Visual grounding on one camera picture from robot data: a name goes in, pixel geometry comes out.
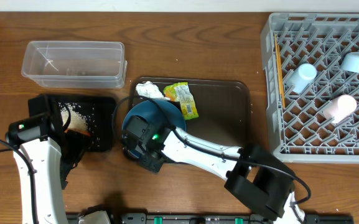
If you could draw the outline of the pile of white rice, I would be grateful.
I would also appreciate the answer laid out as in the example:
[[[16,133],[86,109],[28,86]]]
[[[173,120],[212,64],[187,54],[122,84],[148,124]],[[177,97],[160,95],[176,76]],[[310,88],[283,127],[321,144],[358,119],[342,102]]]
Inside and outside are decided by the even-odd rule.
[[[59,103],[63,126],[68,129],[84,130],[90,133],[91,146],[94,150],[100,149],[100,137],[97,136],[95,107],[86,103],[64,102]]]

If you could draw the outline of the orange carrot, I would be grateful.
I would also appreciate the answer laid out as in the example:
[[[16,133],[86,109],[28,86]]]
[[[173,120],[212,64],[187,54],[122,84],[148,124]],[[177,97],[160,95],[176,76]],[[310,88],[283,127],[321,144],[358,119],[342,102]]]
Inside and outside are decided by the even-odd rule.
[[[81,134],[84,136],[88,136],[90,137],[90,133],[88,131],[84,131],[84,130],[77,130],[77,129],[68,129],[65,131],[67,134]]]

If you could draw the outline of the dark blue plate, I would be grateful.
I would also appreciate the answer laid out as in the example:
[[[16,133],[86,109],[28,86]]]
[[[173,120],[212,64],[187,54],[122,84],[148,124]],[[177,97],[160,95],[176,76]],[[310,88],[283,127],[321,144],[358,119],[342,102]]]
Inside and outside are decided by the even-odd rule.
[[[140,116],[154,125],[164,123],[164,126],[169,128],[170,131],[172,127],[187,129],[186,121],[178,103],[165,100],[144,100],[132,107],[127,113],[122,125],[122,140],[123,129],[131,116]]]

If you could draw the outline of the green snack wrapper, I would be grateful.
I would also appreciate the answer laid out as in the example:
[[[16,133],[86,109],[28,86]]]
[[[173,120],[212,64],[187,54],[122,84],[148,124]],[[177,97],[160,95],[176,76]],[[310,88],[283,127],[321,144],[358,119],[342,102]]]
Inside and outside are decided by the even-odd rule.
[[[180,103],[180,110],[185,120],[198,118],[195,100],[187,82],[168,85],[164,88],[163,94],[171,101]]]

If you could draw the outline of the light blue cup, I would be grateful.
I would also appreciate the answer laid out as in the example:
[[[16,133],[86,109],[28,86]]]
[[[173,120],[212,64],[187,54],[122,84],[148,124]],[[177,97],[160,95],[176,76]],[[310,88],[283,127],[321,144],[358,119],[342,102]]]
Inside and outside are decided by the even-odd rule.
[[[288,87],[293,87],[293,92],[301,93],[317,76],[317,69],[309,63],[303,63],[296,68],[287,81]]]

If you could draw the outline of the pale pink cup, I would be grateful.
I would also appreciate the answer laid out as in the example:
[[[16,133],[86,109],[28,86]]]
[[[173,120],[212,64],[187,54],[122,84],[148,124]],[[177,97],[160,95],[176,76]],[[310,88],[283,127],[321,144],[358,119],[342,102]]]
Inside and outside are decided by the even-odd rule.
[[[326,119],[333,118],[333,123],[337,124],[351,115],[357,108],[357,101],[350,95],[341,95],[331,101],[326,109],[323,110],[323,116]]]

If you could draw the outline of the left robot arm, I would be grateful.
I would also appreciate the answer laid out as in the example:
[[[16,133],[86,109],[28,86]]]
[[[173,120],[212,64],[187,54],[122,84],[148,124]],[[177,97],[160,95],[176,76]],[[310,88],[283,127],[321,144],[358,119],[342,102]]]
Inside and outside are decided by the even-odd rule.
[[[6,141],[14,148],[21,182],[23,223],[68,223],[63,201],[69,172],[76,168],[89,136],[68,128],[62,95],[28,101],[29,117],[9,125]]]

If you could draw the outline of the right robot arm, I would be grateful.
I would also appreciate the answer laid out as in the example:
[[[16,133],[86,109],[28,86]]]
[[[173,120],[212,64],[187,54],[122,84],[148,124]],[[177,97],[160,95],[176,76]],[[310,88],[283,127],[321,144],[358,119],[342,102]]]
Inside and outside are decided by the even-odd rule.
[[[159,172],[168,160],[190,164],[225,181],[243,205],[274,223],[304,223],[294,196],[295,173],[259,146],[223,146],[186,133],[166,122],[139,116],[128,119],[123,141],[140,166]]]

